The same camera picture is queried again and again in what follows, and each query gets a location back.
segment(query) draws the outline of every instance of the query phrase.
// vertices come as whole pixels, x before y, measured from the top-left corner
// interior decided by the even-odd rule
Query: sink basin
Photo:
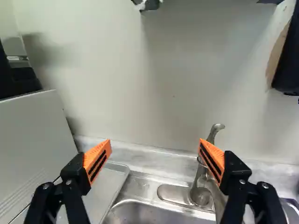
[[[215,221],[156,207],[149,203],[126,200],[111,208],[103,224],[215,224]]]

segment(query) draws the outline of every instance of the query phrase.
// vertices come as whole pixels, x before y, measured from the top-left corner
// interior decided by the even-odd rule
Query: stainless steel sink
[[[149,203],[126,200],[110,210],[104,224],[214,224],[214,221],[159,208]]]
[[[197,206],[162,201],[161,184],[190,186],[191,183],[131,172],[103,224],[214,224],[215,214]]]

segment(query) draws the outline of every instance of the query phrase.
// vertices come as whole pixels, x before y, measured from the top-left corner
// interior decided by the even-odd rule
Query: sink countertop
[[[103,139],[74,136],[79,151],[87,151]],[[111,141],[110,160],[125,164],[133,171],[192,183],[198,162],[197,155],[184,150],[144,146],[122,141]],[[279,197],[298,200],[299,166],[243,160],[253,172],[249,181],[272,184]]]

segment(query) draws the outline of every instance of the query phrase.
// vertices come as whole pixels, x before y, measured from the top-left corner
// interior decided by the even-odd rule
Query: metal surface
[[[152,206],[139,201],[123,201],[115,205],[104,224],[213,224],[214,221]]]
[[[81,151],[86,151],[102,141],[102,139],[83,136],[77,136],[75,139]],[[201,209],[198,206],[178,205],[162,201],[157,195],[157,189],[165,184],[190,189],[198,166],[197,154],[121,141],[111,141],[111,145],[113,153],[109,159],[126,164],[133,170],[120,191],[114,206],[128,200],[134,200],[161,209],[183,213],[186,216],[198,217],[199,221],[203,219],[213,222],[216,219],[220,220],[227,197],[220,192],[212,179],[207,179],[204,185],[199,182],[199,186],[206,187],[211,192],[214,203],[212,209],[218,211],[216,216],[213,211]],[[299,166],[260,161],[245,162],[253,170],[253,175],[249,179],[251,182],[264,180],[276,187],[280,197],[296,198],[297,179],[294,176],[299,175]],[[112,208],[108,216],[112,215],[113,211]],[[245,211],[244,221],[246,224],[254,224],[249,206]]]
[[[221,130],[224,129],[225,125],[223,124],[214,124],[211,128],[211,131],[209,133],[209,136],[207,137],[207,141],[215,144],[215,136],[216,134]],[[204,162],[202,161],[201,157],[198,157],[198,168],[196,171],[196,175],[192,184],[192,187],[190,189],[190,198],[191,200],[198,206],[202,206],[202,203],[209,200],[210,195],[206,193],[206,191],[203,190],[203,188],[198,187],[198,181],[206,181],[210,177],[208,177],[208,168],[204,165]]]
[[[223,124],[214,124],[211,128],[207,141],[214,144],[216,134],[223,128],[225,128]],[[199,161],[198,168],[191,188],[189,187],[186,188],[182,186],[171,186],[169,184],[164,184],[157,189],[157,194],[159,198],[161,200],[168,201],[170,203],[176,203],[176,204],[187,205],[187,206],[197,205],[203,209],[212,210],[212,205],[213,205],[212,194],[210,190],[208,190],[204,186],[205,182],[211,179],[211,177],[208,174],[207,167],[203,165],[202,160],[199,159],[198,161]]]
[[[48,187],[49,187],[49,184],[45,183],[44,186],[43,186],[43,189],[46,190],[46,189],[48,189]]]
[[[91,190],[83,196],[83,202],[92,224],[102,222],[118,196],[127,176],[129,168],[126,165],[108,161],[99,176],[94,181]],[[19,214],[10,224],[23,224],[28,207]],[[57,224],[68,224],[65,206],[57,214]]]
[[[68,180],[65,184],[66,185],[70,185],[71,184],[71,180]]]
[[[214,224],[212,211],[197,206],[180,206],[161,201],[157,188],[163,183],[188,186],[188,183],[139,172],[131,172],[104,224]]]
[[[299,204],[290,198],[281,198],[281,205],[287,217],[289,224],[299,223]]]
[[[262,187],[265,188],[265,189],[269,188],[269,186],[266,183],[262,183]]]

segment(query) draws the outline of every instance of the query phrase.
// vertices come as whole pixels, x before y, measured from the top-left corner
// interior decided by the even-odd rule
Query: faucet handle
[[[215,136],[216,134],[221,130],[224,129],[225,125],[224,124],[213,124],[211,131],[209,133],[208,138],[206,139],[208,142],[212,143],[213,145],[215,144]]]

